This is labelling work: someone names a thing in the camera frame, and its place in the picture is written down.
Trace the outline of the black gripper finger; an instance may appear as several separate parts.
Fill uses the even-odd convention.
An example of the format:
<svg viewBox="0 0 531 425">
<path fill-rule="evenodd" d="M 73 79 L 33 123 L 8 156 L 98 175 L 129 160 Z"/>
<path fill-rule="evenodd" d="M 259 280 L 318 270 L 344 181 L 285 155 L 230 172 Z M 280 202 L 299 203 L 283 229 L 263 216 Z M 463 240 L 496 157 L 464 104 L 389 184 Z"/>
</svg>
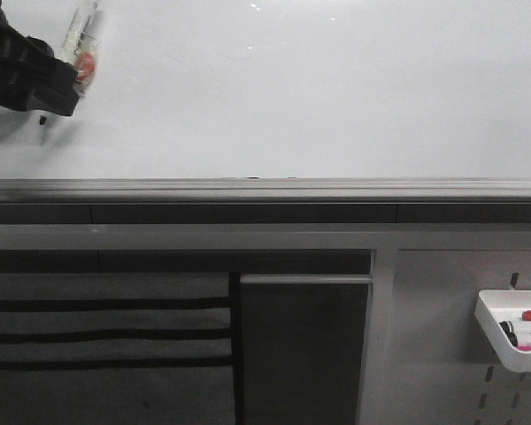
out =
<svg viewBox="0 0 531 425">
<path fill-rule="evenodd" d="M 70 117 L 79 101 L 76 77 L 45 41 L 10 26 L 0 2 L 0 106 Z"/>
</svg>

